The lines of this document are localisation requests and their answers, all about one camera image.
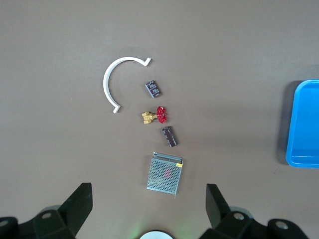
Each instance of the blue tray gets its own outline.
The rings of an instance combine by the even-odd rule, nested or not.
[[[319,168],[319,80],[296,88],[286,160],[293,167]]]

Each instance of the gray floor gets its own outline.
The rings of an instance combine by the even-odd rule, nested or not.
[[[196,239],[205,186],[260,223],[319,234],[319,170],[285,163],[296,82],[319,78],[319,2],[0,2],[0,216],[24,222],[92,182],[77,238]],[[116,59],[151,57],[148,67]],[[162,96],[144,84],[156,80]],[[179,145],[140,113],[165,106]],[[177,197],[146,189],[152,152],[184,158]]]

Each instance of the perforated metal cover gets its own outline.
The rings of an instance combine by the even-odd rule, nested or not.
[[[147,189],[176,195],[182,166],[182,158],[154,152]]]

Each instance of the white plastic c-shaped part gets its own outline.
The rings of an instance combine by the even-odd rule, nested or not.
[[[103,88],[104,88],[104,93],[106,95],[106,98],[108,98],[109,102],[115,107],[115,109],[113,110],[113,113],[117,113],[119,108],[121,107],[119,104],[117,104],[115,102],[115,100],[112,98],[111,93],[110,93],[110,89],[109,89],[109,78],[111,75],[111,72],[113,71],[113,69],[120,63],[124,62],[124,61],[136,61],[140,64],[142,64],[143,66],[147,66],[149,64],[149,62],[151,61],[151,58],[147,58],[146,61],[143,61],[139,58],[135,58],[135,57],[122,57],[120,59],[117,59],[116,61],[114,61],[107,69],[106,72],[104,74],[104,78],[103,78]]]

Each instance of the valve with red handle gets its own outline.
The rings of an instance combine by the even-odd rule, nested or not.
[[[159,106],[157,113],[144,112],[142,113],[142,117],[144,124],[151,123],[155,119],[158,119],[160,123],[165,123],[167,120],[167,113],[163,106]]]

